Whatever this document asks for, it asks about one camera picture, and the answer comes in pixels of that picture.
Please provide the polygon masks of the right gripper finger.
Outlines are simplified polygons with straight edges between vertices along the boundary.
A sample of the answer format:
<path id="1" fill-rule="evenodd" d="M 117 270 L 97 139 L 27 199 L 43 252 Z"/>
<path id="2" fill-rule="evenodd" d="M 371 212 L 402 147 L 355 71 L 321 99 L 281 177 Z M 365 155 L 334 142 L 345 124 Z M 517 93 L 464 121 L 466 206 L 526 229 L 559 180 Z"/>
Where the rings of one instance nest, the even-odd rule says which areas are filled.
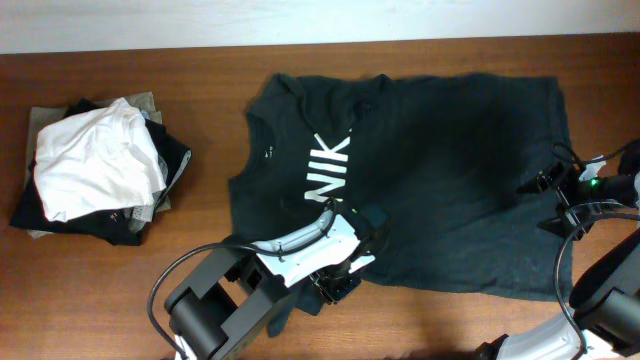
<path id="1" fill-rule="evenodd" d="M 517 194 L 539 194 L 547 191 L 550 187 L 550 179 L 544 174 L 538 174 L 536 177 L 527 181 L 516 189 Z"/>
<path id="2" fill-rule="evenodd" d="M 571 235 L 579 224 L 579 221 L 572 220 L 567 217 L 554 217 L 539 222 L 537 227 L 563 239 L 571 238 L 573 241 L 580 241 L 583 237 L 582 230 L 577 232 L 574 236 Z"/>

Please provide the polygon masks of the dark green Nike t-shirt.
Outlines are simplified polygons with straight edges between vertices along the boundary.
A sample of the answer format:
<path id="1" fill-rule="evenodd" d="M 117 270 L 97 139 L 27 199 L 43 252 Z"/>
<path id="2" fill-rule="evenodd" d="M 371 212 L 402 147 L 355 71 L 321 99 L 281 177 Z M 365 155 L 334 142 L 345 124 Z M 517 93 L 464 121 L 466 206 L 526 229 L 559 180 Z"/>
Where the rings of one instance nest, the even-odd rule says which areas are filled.
<path id="1" fill-rule="evenodd" d="M 368 282 L 531 301 L 571 292 L 561 240 L 540 228 L 556 196 L 520 192 L 569 138 L 555 78 L 276 74 L 246 119 L 249 159 L 229 182 L 239 236 L 286 235 L 331 198 L 375 205 L 389 232 Z"/>

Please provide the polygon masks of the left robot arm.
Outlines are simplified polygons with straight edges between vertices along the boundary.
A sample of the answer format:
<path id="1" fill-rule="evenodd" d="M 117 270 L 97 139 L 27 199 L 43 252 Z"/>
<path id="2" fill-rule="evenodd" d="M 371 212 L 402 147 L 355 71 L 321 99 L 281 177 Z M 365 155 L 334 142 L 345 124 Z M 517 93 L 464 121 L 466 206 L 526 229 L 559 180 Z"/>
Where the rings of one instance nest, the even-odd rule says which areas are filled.
<path id="1" fill-rule="evenodd" d="M 170 329 L 162 335 L 179 359 L 234 359 L 298 301 L 316 312 L 348 296 L 387 233 L 383 210 L 329 202 L 282 237 L 205 245 L 205 258 L 164 302 Z"/>

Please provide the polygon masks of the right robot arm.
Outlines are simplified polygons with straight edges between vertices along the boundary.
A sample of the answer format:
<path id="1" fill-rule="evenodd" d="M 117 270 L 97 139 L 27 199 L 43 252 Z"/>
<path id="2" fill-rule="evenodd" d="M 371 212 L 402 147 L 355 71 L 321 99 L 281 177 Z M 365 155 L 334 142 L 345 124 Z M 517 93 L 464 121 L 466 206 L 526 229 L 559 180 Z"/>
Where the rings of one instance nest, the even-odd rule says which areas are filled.
<path id="1" fill-rule="evenodd" d="M 552 282 L 559 315 L 518 335 L 504 334 L 474 352 L 483 360 L 615 359 L 639 351 L 639 233 L 633 231 L 596 261 L 563 296 L 560 267 L 573 241 L 581 240 L 599 221 L 639 219 L 639 142 L 618 150 L 618 173 L 601 177 L 607 156 L 580 159 L 556 142 L 556 164 L 541 170 L 518 188 L 520 194 L 554 192 L 554 217 L 539 228 L 562 237 Z"/>

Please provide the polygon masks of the grey patterned folded garment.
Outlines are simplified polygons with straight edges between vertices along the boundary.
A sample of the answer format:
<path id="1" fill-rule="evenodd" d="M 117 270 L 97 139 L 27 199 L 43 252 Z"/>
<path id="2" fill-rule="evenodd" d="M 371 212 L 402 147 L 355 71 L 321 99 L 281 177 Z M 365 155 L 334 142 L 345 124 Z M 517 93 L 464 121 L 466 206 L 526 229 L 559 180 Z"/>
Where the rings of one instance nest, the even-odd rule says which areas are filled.
<path id="1" fill-rule="evenodd" d="M 166 210 L 170 205 L 169 193 L 180 180 L 192 157 L 192 150 L 178 141 L 167 131 L 159 111 L 141 111 L 146 128 L 158 153 L 158 164 L 166 188 L 153 194 L 151 205 L 124 210 L 129 230 L 139 233 L 150 223 L 156 212 Z"/>

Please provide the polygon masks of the black folded garment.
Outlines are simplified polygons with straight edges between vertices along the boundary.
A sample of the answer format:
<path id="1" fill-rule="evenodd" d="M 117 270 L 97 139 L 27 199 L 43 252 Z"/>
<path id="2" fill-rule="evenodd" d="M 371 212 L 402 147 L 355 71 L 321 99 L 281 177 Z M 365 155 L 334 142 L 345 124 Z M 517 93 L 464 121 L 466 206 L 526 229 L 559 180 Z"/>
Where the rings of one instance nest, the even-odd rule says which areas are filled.
<path id="1" fill-rule="evenodd" d="M 98 108 L 106 108 L 117 99 L 102 104 L 82 99 L 68 107 L 63 119 Z M 31 177 L 26 181 L 23 193 L 11 217 L 11 226 L 24 229 L 34 237 L 46 233 L 80 234 L 97 237 L 112 245 L 138 246 L 141 244 L 142 232 L 149 223 L 139 233 L 131 232 L 128 219 L 124 214 L 124 210 L 129 208 L 97 211 L 67 222 L 47 220 L 33 179 L 34 166 L 35 154 L 29 165 Z"/>

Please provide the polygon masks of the white folded t-shirt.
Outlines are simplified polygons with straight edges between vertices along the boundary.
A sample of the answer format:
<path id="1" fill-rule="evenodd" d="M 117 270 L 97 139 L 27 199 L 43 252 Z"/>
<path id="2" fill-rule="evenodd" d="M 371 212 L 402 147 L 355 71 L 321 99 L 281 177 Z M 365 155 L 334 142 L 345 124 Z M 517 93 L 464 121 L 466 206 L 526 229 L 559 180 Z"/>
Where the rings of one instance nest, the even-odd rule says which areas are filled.
<path id="1" fill-rule="evenodd" d="M 123 98 L 44 127 L 33 179 L 51 222 L 152 205 L 166 189 L 146 119 Z"/>

